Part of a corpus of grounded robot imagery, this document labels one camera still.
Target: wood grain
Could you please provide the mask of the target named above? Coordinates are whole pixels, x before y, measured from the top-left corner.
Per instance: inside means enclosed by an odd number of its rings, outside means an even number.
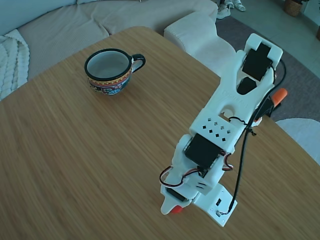
[[[112,97],[93,92],[83,69],[104,48],[147,59]],[[163,37],[135,27],[9,95],[0,102],[0,239],[319,239],[320,167],[268,117],[249,138],[238,205],[224,228],[195,206],[160,213],[159,173],[218,84]],[[222,179],[231,193],[236,173]]]

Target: shoe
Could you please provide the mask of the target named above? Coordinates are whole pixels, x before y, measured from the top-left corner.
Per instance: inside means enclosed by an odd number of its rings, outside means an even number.
[[[242,5],[241,0],[232,0],[232,5],[238,9],[240,12],[245,12],[246,11],[246,7]]]
[[[218,14],[216,16],[217,19],[224,19],[231,15],[230,7],[225,4],[220,4],[218,8]]]
[[[232,0],[225,0],[224,5],[226,5],[227,7],[231,8],[231,9],[235,8],[235,5]]]

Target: black mug handle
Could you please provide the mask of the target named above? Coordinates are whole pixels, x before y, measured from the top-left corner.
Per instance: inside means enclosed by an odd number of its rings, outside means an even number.
[[[138,71],[146,64],[146,58],[142,54],[134,54],[132,55],[133,63],[132,63],[132,73]]]

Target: white knitted blanket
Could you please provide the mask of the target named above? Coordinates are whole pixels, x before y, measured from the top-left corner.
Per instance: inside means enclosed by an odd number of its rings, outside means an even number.
[[[18,30],[0,36],[0,100],[27,82],[29,47]]]

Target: ceramic mug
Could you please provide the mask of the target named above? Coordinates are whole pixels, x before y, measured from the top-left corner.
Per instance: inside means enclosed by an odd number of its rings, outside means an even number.
[[[105,95],[120,93],[130,81],[132,73],[146,63],[141,54],[128,55],[125,51],[108,48],[92,54],[84,64],[89,84]]]

